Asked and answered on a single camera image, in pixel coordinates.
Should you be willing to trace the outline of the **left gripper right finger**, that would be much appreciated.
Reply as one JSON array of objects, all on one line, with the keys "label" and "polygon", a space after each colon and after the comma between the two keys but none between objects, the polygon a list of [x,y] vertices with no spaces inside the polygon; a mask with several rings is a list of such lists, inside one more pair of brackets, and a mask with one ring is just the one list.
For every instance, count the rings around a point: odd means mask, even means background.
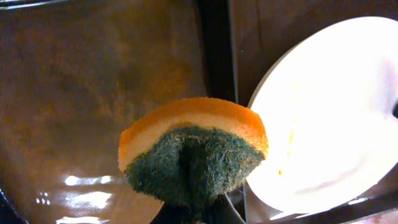
[{"label": "left gripper right finger", "polygon": [[231,197],[228,194],[222,194],[206,209],[205,223],[246,224],[246,221],[235,208]]}]

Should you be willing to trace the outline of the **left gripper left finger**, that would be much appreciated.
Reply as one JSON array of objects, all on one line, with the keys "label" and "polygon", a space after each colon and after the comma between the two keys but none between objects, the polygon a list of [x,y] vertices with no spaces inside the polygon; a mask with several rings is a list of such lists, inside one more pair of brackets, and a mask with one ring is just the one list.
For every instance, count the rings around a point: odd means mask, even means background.
[{"label": "left gripper left finger", "polygon": [[165,203],[150,224],[181,224],[186,214],[186,207]]}]

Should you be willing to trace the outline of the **orange green sponge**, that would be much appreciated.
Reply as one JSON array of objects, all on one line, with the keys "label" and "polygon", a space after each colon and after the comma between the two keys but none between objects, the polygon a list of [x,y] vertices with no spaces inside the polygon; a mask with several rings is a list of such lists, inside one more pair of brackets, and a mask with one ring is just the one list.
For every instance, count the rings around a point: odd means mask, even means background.
[{"label": "orange green sponge", "polygon": [[198,213],[240,186],[268,148],[262,119],[249,108],[186,98],[121,133],[119,168],[136,192]]}]

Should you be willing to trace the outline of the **white plate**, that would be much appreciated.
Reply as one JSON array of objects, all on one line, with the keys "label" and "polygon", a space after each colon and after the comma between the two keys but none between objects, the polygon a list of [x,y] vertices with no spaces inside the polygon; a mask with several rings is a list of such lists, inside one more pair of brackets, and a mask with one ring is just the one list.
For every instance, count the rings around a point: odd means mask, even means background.
[{"label": "white plate", "polygon": [[397,163],[397,21],[357,17],[297,44],[250,100],[269,141],[247,182],[289,213],[337,207]]}]

